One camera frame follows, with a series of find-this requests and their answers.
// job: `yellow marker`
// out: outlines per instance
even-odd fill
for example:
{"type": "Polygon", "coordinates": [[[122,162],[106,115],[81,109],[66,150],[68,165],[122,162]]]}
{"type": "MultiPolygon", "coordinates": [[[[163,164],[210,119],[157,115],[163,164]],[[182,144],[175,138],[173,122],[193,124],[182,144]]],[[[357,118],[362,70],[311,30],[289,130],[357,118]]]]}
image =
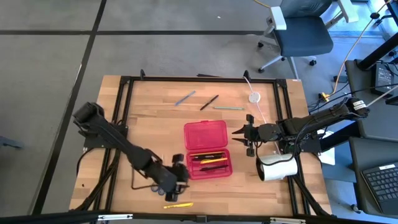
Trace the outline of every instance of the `yellow marker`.
{"type": "Polygon", "coordinates": [[[207,164],[207,163],[212,163],[212,162],[218,162],[218,161],[225,161],[228,158],[221,158],[221,159],[205,159],[200,161],[200,164],[207,164]]]}
{"type": "Polygon", "coordinates": [[[209,154],[217,154],[217,153],[223,153],[223,152],[204,152],[204,153],[196,153],[196,154],[190,154],[190,156],[202,156],[202,155],[209,155],[209,154]]]}
{"type": "Polygon", "coordinates": [[[193,205],[193,202],[190,202],[190,203],[182,203],[182,204],[176,204],[176,205],[166,205],[166,206],[163,206],[163,208],[183,208],[183,207],[187,208],[187,207],[192,207],[192,205],[193,205]]]}

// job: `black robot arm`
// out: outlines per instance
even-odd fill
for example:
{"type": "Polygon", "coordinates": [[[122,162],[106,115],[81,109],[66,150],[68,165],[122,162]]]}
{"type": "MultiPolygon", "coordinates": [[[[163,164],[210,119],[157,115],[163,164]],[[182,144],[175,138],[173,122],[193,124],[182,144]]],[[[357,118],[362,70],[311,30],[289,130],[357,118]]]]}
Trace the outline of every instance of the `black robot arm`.
{"type": "Polygon", "coordinates": [[[186,167],[176,162],[173,167],[162,164],[162,160],[149,149],[131,144],[117,129],[104,118],[104,111],[96,103],[85,103],[73,115],[74,123],[80,128],[99,134],[105,141],[116,146],[127,155],[132,167],[145,178],[152,178],[166,193],[179,192],[181,185],[189,178],[186,167]]]}
{"type": "Polygon", "coordinates": [[[301,144],[308,139],[308,135],[315,134],[339,121],[363,119],[368,116],[369,109],[363,101],[357,98],[345,98],[331,108],[308,115],[303,118],[290,118],[276,121],[276,124],[262,124],[254,127],[254,118],[248,114],[243,128],[233,134],[244,134],[244,139],[237,139],[249,146],[248,156],[254,156],[253,142],[282,141],[284,144],[301,144]]]}

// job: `blue pen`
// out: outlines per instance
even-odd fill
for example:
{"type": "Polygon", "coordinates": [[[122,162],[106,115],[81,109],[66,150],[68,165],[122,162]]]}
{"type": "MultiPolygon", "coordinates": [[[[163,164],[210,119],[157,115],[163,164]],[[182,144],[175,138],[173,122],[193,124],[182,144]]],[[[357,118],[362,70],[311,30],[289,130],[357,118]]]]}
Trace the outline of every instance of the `blue pen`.
{"type": "Polygon", "coordinates": [[[188,97],[192,96],[194,93],[196,93],[195,90],[193,90],[190,94],[188,94],[186,97],[182,98],[180,101],[175,103],[175,106],[178,106],[182,101],[186,100],[188,97]]]}

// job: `yellow cable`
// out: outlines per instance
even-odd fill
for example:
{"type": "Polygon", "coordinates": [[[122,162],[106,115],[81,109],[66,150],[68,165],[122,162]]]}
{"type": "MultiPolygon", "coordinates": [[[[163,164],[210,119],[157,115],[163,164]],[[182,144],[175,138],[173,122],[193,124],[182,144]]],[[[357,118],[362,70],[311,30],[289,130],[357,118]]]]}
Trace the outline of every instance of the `yellow cable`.
{"type": "Polygon", "coordinates": [[[262,3],[262,2],[260,2],[258,0],[254,0],[254,1],[257,2],[258,4],[264,6],[264,7],[271,8],[271,7],[269,7],[269,5],[266,5],[266,4],[264,4],[264,3],[262,3]]]}
{"type": "MultiPolygon", "coordinates": [[[[380,9],[379,9],[376,13],[379,13],[380,10],[381,10],[386,4],[388,4],[388,3],[390,3],[390,2],[391,2],[391,0],[388,0],[386,3],[384,3],[384,5],[381,6],[380,9]]],[[[356,40],[356,42],[354,43],[354,45],[353,45],[353,46],[351,47],[351,49],[349,50],[349,52],[348,52],[346,58],[344,59],[343,63],[341,64],[340,71],[338,72],[338,75],[337,75],[337,78],[336,78],[336,83],[335,83],[335,87],[334,87],[334,89],[333,89],[333,92],[330,93],[329,95],[326,95],[326,99],[328,99],[331,95],[333,95],[333,94],[336,93],[337,84],[338,84],[338,79],[339,79],[339,77],[340,77],[340,75],[341,75],[341,72],[343,71],[344,63],[347,61],[348,56],[349,56],[350,53],[353,51],[355,45],[359,42],[359,40],[361,39],[362,35],[365,33],[365,30],[368,28],[368,26],[370,25],[370,23],[372,23],[372,21],[373,21],[373,19],[371,19],[371,20],[369,21],[369,23],[366,25],[365,29],[363,29],[361,35],[359,35],[358,39],[356,40]]]]}

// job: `white sensor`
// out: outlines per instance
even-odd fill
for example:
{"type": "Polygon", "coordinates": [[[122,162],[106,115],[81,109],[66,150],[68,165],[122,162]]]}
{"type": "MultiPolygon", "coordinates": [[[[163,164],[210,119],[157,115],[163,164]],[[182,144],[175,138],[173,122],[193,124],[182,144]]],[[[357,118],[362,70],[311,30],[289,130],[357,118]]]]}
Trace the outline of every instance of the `white sensor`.
{"type": "Polygon", "coordinates": [[[252,93],[249,95],[249,101],[250,101],[250,103],[258,103],[258,102],[260,102],[260,99],[261,99],[261,95],[260,95],[260,93],[258,93],[258,92],[252,92],[252,93]]]}

